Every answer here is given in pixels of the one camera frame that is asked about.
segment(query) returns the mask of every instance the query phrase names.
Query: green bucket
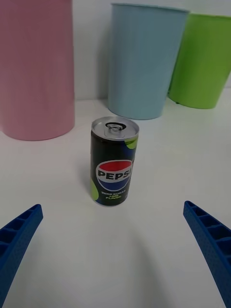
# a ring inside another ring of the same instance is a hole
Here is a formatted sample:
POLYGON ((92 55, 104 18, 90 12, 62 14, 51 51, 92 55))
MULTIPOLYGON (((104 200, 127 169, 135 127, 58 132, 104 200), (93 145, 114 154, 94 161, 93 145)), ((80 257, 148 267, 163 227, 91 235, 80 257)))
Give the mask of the green bucket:
POLYGON ((231 17, 190 14, 169 98, 192 108, 214 108, 230 71, 231 17))

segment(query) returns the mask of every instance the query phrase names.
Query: white table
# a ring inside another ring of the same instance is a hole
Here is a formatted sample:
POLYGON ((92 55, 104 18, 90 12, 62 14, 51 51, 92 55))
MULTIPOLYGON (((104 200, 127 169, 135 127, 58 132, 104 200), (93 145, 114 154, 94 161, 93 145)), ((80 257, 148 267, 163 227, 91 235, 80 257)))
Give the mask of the white table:
POLYGON ((105 102, 76 104, 76 126, 49 141, 0 133, 0 225, 36 203, 44 220, 4 308, 218 308, 222 300, 183 217, 191 200, 231 227, 231 89, 213 110, 167 100, 137 121, 130 193, 89 196, 90 125, 105 102))

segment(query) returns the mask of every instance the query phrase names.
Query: white wall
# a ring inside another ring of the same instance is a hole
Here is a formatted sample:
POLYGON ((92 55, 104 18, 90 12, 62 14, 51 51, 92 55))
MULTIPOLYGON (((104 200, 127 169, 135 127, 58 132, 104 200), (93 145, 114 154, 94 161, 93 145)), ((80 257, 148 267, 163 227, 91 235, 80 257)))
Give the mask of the white wall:
MULTIPOLYGON (((73 0, 75 92, 77 99, 107 96, 108 45, 113 0, 73 0)), ((231 0, 126 0, 231 15, 231 0)))

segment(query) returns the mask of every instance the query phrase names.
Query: white surface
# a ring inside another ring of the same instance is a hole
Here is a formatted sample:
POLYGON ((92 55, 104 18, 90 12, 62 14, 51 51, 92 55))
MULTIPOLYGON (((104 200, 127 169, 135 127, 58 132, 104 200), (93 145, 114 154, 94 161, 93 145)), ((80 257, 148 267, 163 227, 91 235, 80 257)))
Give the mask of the white surface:
POLYGON ((167 100, 138 121, 127 201, 106 208, 88 194, 90 125, 111 113, 76 105, 76 126, 49 141, 0 133, 0 226, 36 203, 44 220, 4 308, 219 308, 221 297, 183 217, 191 200, 231 227, 231 89, 216 109, 167 100))
POLYGON ((111 2, 154 4, 194 13, 231 15, 230 0, 73 0, 75 92, 78 99, 107 96, 111 2))

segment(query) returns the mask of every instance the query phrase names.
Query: black can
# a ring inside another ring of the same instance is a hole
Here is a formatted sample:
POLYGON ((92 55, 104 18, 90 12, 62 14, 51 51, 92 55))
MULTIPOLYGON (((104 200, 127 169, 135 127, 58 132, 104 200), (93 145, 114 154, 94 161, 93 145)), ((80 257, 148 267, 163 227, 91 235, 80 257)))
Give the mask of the black can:
POLYGON ((91 196, 105 206, 127 198, 139 126, 122 117, 103 117, 91 126, 91 196))

